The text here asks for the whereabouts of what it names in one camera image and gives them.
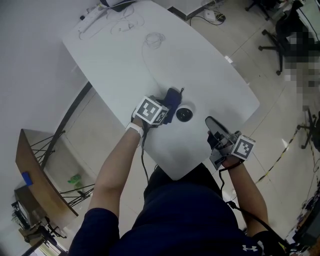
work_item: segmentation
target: black base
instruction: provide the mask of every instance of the black base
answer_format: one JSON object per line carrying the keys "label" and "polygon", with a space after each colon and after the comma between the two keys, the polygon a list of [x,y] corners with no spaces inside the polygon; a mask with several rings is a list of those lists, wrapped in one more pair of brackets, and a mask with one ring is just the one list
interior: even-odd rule
{"label": "black base", "polygon": [[307,111],[308,111],[308,119],[309,119],[310,126],[298,125],[296,127],[298,130],[300,130],[301,128],[309,130],[309,133],[308,133],[308,136],[306,138],[305,144],[301,145],[301,148],[303,150],[306,149],[306,147],[307,147],[307,145],[308,145],[310,140],[313,141],[312,140],[312,135],[313,135],[314,131],[316,130],[316,122],[317,122],[317,116],[315,114],[311,115],[311,112],[310,112],[309,108],[308,108]]}
{"label": "black base", "polygon": [[281,45],[278,43],[277,39],[270,34],[267,30],[263,30],[262,35],[267,35],[268,38],[273,42],[274,46],[261,46],[259,45],[258,49],[259,51],[263,51],[263,50],[273,50],[276,51],[278,53],[279,56],[279,70],[277,70],[275,73],[280,76],[282,71],[283,71],[283,58],[284,58],[284,53],[283,53],[283,48],[281,47]]}
{"label": "black base", "polygon": [[260,2],[253,1],[253,3],[249,7],[246,7],[244,9],[248,12],[255,5],[257,5],[260,8],[260,10],[264,13],[264,15],[266,16],[265,20],[266,21],[270,20],[270,16],[267,13],[267,10],[264,8],[264,6],[262,4],[260,4]]}

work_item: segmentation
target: cable on floor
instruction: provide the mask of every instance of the cable on floor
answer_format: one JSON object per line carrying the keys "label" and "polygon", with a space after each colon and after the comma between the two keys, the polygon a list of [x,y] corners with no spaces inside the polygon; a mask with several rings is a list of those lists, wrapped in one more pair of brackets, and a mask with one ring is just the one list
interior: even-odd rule
{"label": "cable on floor", "polygon": [[[223,15],[222,13],[219,13],[219,15],[220,15],[220,16],[219,16],[219,18],[224,17],[224,15]],[[190,18],[190,21],[189,21],[190,26],[191,26],[191,20],[192,20],[194,17],[197,17],[197,18],[203,19],[203,20],[205,20],[206,22],[210,23],[211,25],[215,25],[215,26],[219,26],[219,25],[221,25],[222,23],[224,23],[224,22],[225,22],[225,20],[224,20],[224,21],[220,22],[219,24],[214,24],[214,23],[210,22],[209,20],[205,19],[204,17],[201,17],[201,16],[198,16],[198,15],[195,15],[195,16],[192,16],[192,17]]]}

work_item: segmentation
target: yellow black tape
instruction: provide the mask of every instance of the yellow black tape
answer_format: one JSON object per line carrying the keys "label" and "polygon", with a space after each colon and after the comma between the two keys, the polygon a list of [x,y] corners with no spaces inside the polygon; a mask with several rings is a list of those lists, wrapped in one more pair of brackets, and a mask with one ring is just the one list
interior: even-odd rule
{"label": "yellow black tape", "polygon": [[292,138],[290,139],[290,141],[289,141],[288,145],[285,147],[285,149],[282,151],[280,157],[274,162],[274,164],[272,165],[272,167],[265,173],[265,175],[263,175],[261,178],[259,178],[258,181],[257,181],[255,184],[261,182],[261,181],[270,173],[270,171],[273,169],[273,167],[275,167],[275,165],[279,162],[279,160],[284,156],[285,152],[286,152],[287,149],[289,148],[289,145],[290,145],[290,144],[292,143],[292,141],[294,140],[297,132],[298,132],[298,129],[295,129],[295,132],[294,132]]}
{"label": "yellow black tape", "polygon": [[[298,132],[298,129],[295,129],[295,132],[292,136],[292,138],[290,139],[288,145],[285,147],[285,149],[282,151],[280,157],[275,161],[275,163],[273,164],[273,166],[265,173],[265,175],[263,175],[261,178],[258,179],[258,181],[255,183],[259,183],[261,182],[268,174],[269,172],[272,170],[273,167],[275,167],[275,165],[277,164],[277,162],[279,162],[279,160],[284,156],[285,152],[287,151],[287,149],[289,148],[289,145],[292,143],[292,141],[294,140],[296,134]],[[310,148],[311,148],[311,152],[312,152],[312,157],[313,157],[313,164],[316,165],[316,161],[315,161],[315,153],[314,153],[314,148],[312,147],[312,144],[311,144],[311,140],[309,140],[309,145],[310,145]]]}

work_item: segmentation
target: table top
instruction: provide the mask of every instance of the table top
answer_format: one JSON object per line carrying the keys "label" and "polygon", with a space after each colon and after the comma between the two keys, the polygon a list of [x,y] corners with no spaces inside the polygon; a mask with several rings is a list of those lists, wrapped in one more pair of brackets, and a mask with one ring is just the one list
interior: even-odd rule
{"label": "table top", "polygon": [[126,126],[144,95],[164,97],[184,88],[193,117],[151,129],[145,150],[174,180],[210,156],[207,116],[231,132],[259,101],[217,49],[183,20],[152,1],[117,13],[108,10],[84,33],[75,27],[63,42],[97,93]]}

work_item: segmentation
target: white wristband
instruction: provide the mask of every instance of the white wristband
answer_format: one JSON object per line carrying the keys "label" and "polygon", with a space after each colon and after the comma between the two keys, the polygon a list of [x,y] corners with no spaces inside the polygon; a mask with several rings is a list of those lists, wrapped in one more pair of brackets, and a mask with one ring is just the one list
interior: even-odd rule
{"label": "white wristband", "polygon": [[129,128],[135,129],[139,133],[141,138],[144,136],[144,130],[139,125],[136,125],[136,124],[130,122],[126,126],[125,130],[127,131]]}

